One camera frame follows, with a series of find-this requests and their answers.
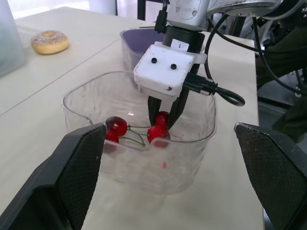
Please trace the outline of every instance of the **plastic container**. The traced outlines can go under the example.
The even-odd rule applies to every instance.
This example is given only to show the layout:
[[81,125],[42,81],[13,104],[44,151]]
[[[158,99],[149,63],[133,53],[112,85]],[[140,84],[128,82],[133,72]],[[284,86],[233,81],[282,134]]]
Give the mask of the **plastic container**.
[[[132,72],[106,73],[63,98],[67,131],[105,122],[111,116],[122,117],[132,126],[150,126],[147,99],[138,92]],[[169,130],[171,140],[156,138],[151,144],[145,140],[145,147],[126,139],[119,144],[106,140],[100,169],[117,181],[150,192],[179,193],[192,184],[215,134],[216,119],[215,97],[190,92],[183,114]],[[147,129],[137,131],[146,133]],[[156,146],[158,141],[165,147]]]
[[124,68],[133,71],[149,46],[162,42],[164,34],[158,34],[153,28],[131,29],[121,32],[120,37]]
[[0,76],[24,63],[24,50],[6,0],[0,1]]

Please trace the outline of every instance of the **cherry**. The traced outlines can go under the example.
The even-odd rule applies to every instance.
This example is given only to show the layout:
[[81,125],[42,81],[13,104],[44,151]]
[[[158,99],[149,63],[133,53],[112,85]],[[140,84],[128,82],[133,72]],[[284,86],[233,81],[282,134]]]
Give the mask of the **cherry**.
[[[106,140],[111,140],[111,141],[119,143],[119,138],[112,131],[108,131],[106,133]],[[116,146],[115,145],[112,145],[110,143],[105,143],[104,144],[104,152],[105,153],[112,153],[115,150],[116,150]]]
[[119,143],[118,136],[115,133],[113,133],[112,131],[107,131],[106,139]]
[[[147,139],[149,143],[153,141],[155,138],[166,138],[166,139],[171,139],[171,136],[169,135],[169,132],[166,129],[163,129],[160,126],[154,126],[148,129],[147,131]],[[163,141],[156,141],[154,143],[157,147],[164,148],[167,146],[166,142]]]
[[127,132],[127,122],[118,116],[109,117],[106,120],[106,126],[109,131],[112,131],[116,136],[122,137]]
[[157,116],[155,117],[155,125],[160,126],[163,129],[167,129],[168,114],[169,113],[165,111],[158,112]]

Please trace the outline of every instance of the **black screw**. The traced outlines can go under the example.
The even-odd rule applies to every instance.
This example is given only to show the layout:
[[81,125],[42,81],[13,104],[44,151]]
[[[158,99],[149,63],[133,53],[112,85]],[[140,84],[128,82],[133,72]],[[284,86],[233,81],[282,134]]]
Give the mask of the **black screw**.
[[172,64],[171,65],[171,69],[177,69],[177,65],[176,64]]

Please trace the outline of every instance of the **transparent bowl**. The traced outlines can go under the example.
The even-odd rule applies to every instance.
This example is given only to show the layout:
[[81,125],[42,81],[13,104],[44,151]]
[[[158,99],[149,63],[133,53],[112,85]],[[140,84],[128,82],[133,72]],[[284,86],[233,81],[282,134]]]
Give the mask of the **transparent bowl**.
[[[132,72],[103,74],[62,99],[67,131],[105,122],[111,116],[132,126],[150,126],[147,99],[137,90]],[[163,104],[162,109],[170,106]],[[156,138],[149,144],[145,136],[145,147],[127,139],[106,140],[100,170],[150,192],[179,193],[192,184],[216,122],[215,97],[190,92],[182,115],[169,130],[171,140]],[[135,131],[146,134],[147,129]],[[138,138],[129,131],[127,136]]]

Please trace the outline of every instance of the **sprinkled donut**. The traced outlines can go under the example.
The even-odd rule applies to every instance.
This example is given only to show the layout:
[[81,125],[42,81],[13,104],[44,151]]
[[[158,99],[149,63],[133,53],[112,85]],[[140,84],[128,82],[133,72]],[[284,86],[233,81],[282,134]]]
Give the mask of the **sprinkled donut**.
[[44,31],[31,39],[31,46],[39,54],[55,54],[69,47],[68,37],[60,31]]

